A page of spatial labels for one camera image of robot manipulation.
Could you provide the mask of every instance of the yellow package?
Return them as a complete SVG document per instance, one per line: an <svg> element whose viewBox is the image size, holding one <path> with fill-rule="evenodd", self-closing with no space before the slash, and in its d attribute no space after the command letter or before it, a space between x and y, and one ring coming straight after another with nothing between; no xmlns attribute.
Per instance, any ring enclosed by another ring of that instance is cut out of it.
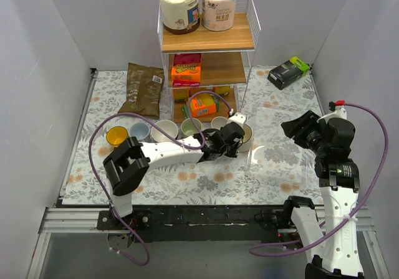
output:
<svg viewBox="0 0 399 279"><path fill-rule="evenodd" d="M190 96L192 97L195 93L199 92L199 91L205 91L205 90L209 90L212 91L212 87L196 87L196 88L190 88Z"/></svg>
<svg viewBox="0 0 399 279"><path fill-rule="evenodd" d="M216 113L219 110L219 102L209 94L201 94L192 99L190 110L193 117Z"/></svg>
<svg viewBox="0 0 399 279"><path fill-rule="evenodd" d="M175 99L175 102L186 102L189 97L190 94L188 92L188 88L173 89L173 98Z"/></svg>
<svg viewBox="0 0 399 279"><path fill-rule="evenodd" d="M218 95L226 96L230 93L230 85L228 86L217 86L213 88L213 91Z"/></svg>

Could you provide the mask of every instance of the storage rack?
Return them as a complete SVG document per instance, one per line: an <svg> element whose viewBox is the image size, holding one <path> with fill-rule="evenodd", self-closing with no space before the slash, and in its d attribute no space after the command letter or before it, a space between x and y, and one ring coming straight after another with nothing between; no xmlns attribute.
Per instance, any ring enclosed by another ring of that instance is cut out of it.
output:
<svg viewBox="0 0 399 279"><path fill-rule="evenodd" d="M198 4L201 11L202 0L198 0ZM260 32L261 25L253 0L237 0L234 25L226 31L219 32L207 30L200 25L197 30L189 34L174 35L163 28L161 9L159 9L158 39L172 119L176 123L184 120L181 109L185 103L175 103L173 99L173 89L181 88L172 87L170 75L174 55L202 53L200 87L232 85L233 91L224 99L234 111L240 110L244 103ZM238 97L238 85L245 86L241 101ZM217 113L198 119L210 122L216 116L227 116L227 110L226 106L221 105Z"/></svg>

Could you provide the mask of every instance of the wooden shelf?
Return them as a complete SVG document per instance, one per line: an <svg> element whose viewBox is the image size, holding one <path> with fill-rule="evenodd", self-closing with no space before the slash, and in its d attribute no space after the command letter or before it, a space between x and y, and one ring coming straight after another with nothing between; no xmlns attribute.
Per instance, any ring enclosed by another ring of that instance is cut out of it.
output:
<svg viewBox="0 0 399 279"><path fill-rule="evenodd" d="M234 111L237 111L236 96L235 96L234 89L231 89L230 94L228 96L224 97L224 99L231 106L231 108L234 109ZM185 119L183 111L181 110L185 104L186 103L175 103L175 114L174 114L175 123L182 123L183 120ZM220 101L219 111L217 113L198 117L198 119L201 120L202 122L211 122L212 119L217 116L224 116L227 118L228 115L229 115L229 110L228 110L227 106L222 101Z"/></svg>
<svg viewBox="0 0 399 279"><path fill-rule="evenodd" d="M172 87L171 70L173 58L169 55L169 87ZM246 83L240 52L203 53L201 59L201 87Z"/></svg>
<svg viewBox="0 0 399 279"><path fill-rule="evenodd" d="M234 15L234 25L225 31L210 31L202 24L192 33L174 35L163 30L162 52L211 52L220 50L254 50L251 28L245 13Z"/></svg>

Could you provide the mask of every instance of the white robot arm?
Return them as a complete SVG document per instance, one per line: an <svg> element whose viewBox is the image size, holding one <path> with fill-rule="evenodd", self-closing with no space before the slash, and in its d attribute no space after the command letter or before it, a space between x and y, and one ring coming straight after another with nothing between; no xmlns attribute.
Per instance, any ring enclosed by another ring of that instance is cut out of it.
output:
<svg viewBox="0 0 399 279"><path fill-rule="evenodd" d="M112 186L114 209L120 217L132 213L132 193L148 171L171 164L213 161L222 155L235 158L244 137L245 121L245 115L235 113L220 130L204 130L205 145L196 150L172 142L139 143L135 137L126 139L103 162ZM202 137L195 134L179 142L200 147Z"/></svg>
<svg viewBox="0 0 399 279"><path fill-rule="evenodd" d="M331 238L306 252L306 278L363 278L356 219L349 217L356 206L360 187L358 168L348 158L355 127L346 120L344 101L330 103L330 109L333 112L321 118L308 111L302 117L281 125L296 144L316 154L315 171L324 201L326 232L343 219L349 220ZM291 213L291 221L297 227L304 246L323 237L309 198L290 196L284 209Z"/></svg>

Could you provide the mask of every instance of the white wall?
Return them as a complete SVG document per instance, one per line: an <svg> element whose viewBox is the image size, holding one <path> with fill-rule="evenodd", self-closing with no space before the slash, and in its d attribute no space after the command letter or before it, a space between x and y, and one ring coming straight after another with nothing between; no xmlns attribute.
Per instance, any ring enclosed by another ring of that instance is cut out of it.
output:
<svg viewBox="0 0 399 279"><path fill-rule="evenodd" d="M0 0L0 278L25 278L90 70L51 0Z"/></svg>
<svg viewBox="0 0 399 279"><path fill-rule="evenodd" d="M314 64L325 109L329 100L359 103L377 112L388 128L388 159L368 207L391 278L399 273L398 29L399 0L348 0ZM383 136L372 116L349 108L348 117L357 130L352 157L364 193L380 161Z"/></svg>
<svg viewBox="0 0 399 279"><path fill-rule="evenodd" d="M262 33L256 64L313 62L346 0L254 0ZM161 65L158 0L53 0L89 67Z"/></svg>

